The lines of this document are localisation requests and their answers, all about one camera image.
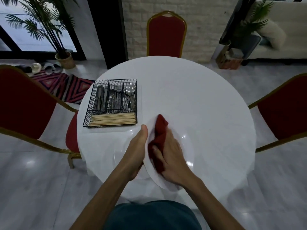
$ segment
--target wooden chopsticks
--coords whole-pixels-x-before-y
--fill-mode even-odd
[[[135,113],[92,115],[89,126],[112,126],[136,123]]]

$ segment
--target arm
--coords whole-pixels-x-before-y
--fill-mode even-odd
[[[212,230],[244,230],[207,189],[202,180],[189,169],[171,130],[167,129],[163,155],[157,147],[154,146],[153,149],[156,157],[163,163],[162,175],[166,180],[186,190]]]
[[[83,209],[70,230],[102,229],[125,186],[136,177],[142,166],[147,137],[148,129],[142,125],[142,129],[130,141],[124,157]]]

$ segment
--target person's right hand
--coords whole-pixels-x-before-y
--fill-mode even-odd
[[[162,175],[167,181],[183,186],[185,181],[193,175],[185,162],[180,144],[169,128],[166,129],[163,155],[156,146],[153,146],[153,150],[155,156],[163,163]]]

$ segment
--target teal shirt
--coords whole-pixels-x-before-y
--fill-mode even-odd
[[[174,201],[153,201],[115,206],[103,230],[121,229],[201,230],[201,226],[187,206]]]

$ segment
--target red napkin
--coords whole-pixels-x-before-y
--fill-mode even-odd
[[[153,160],[156,171],[160,174],[164,171],[163,163],[153,153],[153,145],[155,145],[163,155],[164,142],[166,138],[166,128],[169,123],[162,115],[158,115],[154,128],[155,138],[148,144],[148,156]]]

